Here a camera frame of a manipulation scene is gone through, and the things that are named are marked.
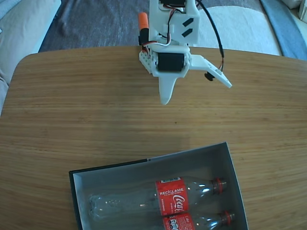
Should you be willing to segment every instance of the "wood grain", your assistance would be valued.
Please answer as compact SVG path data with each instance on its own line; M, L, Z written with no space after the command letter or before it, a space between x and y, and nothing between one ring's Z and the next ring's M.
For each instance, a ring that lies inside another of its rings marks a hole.
M215 65L218 50L194 48ZM68 171L227 141L251 230L306 229L307 63L227 50L227 89L191 71L160 104L137 47L39 53L0 119L0 229L75 230Z

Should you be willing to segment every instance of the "gray box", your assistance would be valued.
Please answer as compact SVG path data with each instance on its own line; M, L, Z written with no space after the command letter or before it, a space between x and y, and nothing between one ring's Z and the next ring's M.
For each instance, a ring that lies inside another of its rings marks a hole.
M204 202L198 211L215 214L231 210L236 219L231 226L223 229L248 230L241 192L226 142L140 161L70 171L69 174L79 230L121 229L116 226L116 222L125 221L125 216L114 217L113 224L93 221L88 213L89 195L125 185L137 187L145 182L180 176L224 178L227 181L227 190ZM145 218L138 221L150 223Z

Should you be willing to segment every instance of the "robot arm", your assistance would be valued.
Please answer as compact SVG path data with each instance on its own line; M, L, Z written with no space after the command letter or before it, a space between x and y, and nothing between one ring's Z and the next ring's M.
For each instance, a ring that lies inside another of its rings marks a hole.
M228 88L232 86L220 68L190 53L188 44L197 44L200 29L195 0L150 0L149 28L145 13L139 15L139 25L139 59L159 78L162 104L169 102L176 80L184 78L189 69L207 71L205 76L210 81L217 78Z

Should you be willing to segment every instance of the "blue fabric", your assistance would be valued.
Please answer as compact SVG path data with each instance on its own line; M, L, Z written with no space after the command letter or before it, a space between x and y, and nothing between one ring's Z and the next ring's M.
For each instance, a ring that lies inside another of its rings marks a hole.
M307 45L289 8L280 0L261 0L279 42L282 54L307 60Z

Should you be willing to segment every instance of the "coca-cola bottle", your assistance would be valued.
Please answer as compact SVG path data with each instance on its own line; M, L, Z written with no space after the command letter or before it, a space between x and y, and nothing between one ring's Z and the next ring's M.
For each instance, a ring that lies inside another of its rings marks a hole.
M139 187L106 190L89 197L90 214L95 220L115 215L152 213L168 216L188 211L204 198L222 193L226 182L196 177L177 177L145 183Z
M213 230L229 226L235 215L225 211L223 214L195 214L182 213L164 217L163 221L149 226L149 230Z

